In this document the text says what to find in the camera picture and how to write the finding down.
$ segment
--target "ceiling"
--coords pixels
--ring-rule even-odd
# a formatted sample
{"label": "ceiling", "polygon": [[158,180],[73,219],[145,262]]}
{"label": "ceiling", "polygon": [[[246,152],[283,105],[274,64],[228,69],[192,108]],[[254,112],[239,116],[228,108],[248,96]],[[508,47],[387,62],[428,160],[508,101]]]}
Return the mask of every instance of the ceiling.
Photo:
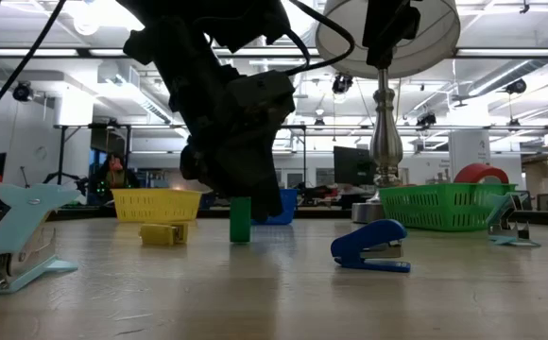
{"label": "ceiling", "polygon": [[[548,47],[548,0],[527,0],[530,11],[520,14],[523,0],[456,0],[461,20],[461,37],[459,46],[462,47]],[[323,10],[324,0],[307,0],[306,3],[316,9]],[[30,46],[46,21],[55,1],[36,0],[3,0],[0,7],[0,47]],[[125,43],[132,25],[130,22],[108,22],[101,26],[94,34],[79,33],[79,12],[86,4],[79,0],[69,0],[60,15],[57,23],[45,38],[42,47],[108,47],[121,48]],[[310,18],[296,13],[291,22],[295,25],[310,26]],[[309,46],[314,46],[314,27],[303,35]],[[290,44],[288,40],[281,40],[278,44]],[[288,63],[297,62],[297,59],[230,59],[224,62],[231,63],[241,73],[251,75],[264,69],[285,69]],[[0,59],[0,70],[11,70],[17,64],[16,59]],[[32,60],[27,70],[61,71],[90,89],[100,101],[95,106],[94,115],[116,117],[122,122],[134,124],[154,123],[146,120],[146,111],[134,100],[130,100],[123,93],[117,93],[112,87],[95,79],[93,70],[102,62],[96,59],[41,59]],[[448,123],[447,113],[454,111],[457,104],[451,100],[453,94],[465,95],[473,87],[483,82],[486,77],[502,75],[507,70],[516,67],[524,60],[507,59],[446,59],[433,68],[402,79],[394,79],[390,86],[396,92],[398,124],[416,123],[417,118],[425,112],[433,112],[439,124]],[[154,65],[141,65],[130,59],[117,61],[120,69],[132,67],[141,76],[140,87],[163,110],[168,111],[168,92],[162,86],[161,79]],[[528,84],[524,94],[514,95],[509,105],[506,93],[490,93],[481,97],[467,100],[466,103],[477,102],[473,107],[488,107],[490,122],[504,125],[510,116],[518,116],[527,122],[527,125],[548,124],[548,64],[539,69],[532,68],[532,72],[523,76]],[[335,99],[331,92],[334,69],[325,68],[304,73],[295,79],[297,86],[295,114],[287,122],[290,124],[304,123],[312,125],[318,117],[317,110],[323,110],[322,117],[327,125],[368,125],[375,114],[375,103],[372,95],[377,90],[376,81],[369,79],[355,79],[345,98]],[[169,112],[179,119],[174,112]],[[143,131],[164,135],[165,132]],[[532,136],[535,141],[541,133],[526,133],[523,136]]]}

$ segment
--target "person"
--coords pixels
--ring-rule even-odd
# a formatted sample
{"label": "person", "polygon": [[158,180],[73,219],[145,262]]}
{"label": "person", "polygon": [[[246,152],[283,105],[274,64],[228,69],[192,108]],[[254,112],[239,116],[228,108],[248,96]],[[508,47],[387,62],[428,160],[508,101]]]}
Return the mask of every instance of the person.
{"label": "person", "polygon": [[[123,157],[117,153],[110,153],[102,166],[92,176],[90,192],[92,196],[102,196],[98,201],[112,200],[111,189],[125,188],[126,170]],[[127,170],[127,188],[139,188],[140,181],[132,171]]]}

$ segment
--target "wooden table surface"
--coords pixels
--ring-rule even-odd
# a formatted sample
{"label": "wooden table surface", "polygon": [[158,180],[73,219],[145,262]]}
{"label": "wooden table surface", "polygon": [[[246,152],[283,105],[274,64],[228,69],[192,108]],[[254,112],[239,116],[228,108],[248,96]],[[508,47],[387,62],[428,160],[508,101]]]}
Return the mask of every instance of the wooden table surface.
{"label": "wooden table surface", "polygon": [[141,246],[137,225],[59,222],[70,274],[0,297],[0,340],[548,339],[548,227],[540,248],[482,232],[410,230],[410,274],[342,269],[342,220],[254,227],[234,246],[227,220],[199,220],[187,246]]}

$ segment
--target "green block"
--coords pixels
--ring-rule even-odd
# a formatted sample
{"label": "green block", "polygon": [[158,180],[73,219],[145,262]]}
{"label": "green block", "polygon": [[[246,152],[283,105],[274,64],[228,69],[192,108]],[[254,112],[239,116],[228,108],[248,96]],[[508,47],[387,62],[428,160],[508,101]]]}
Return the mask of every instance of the green block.
{"label": "green block", "polygon": [[251,198],[233,197],[230,203],[230,242],[251,240]]}

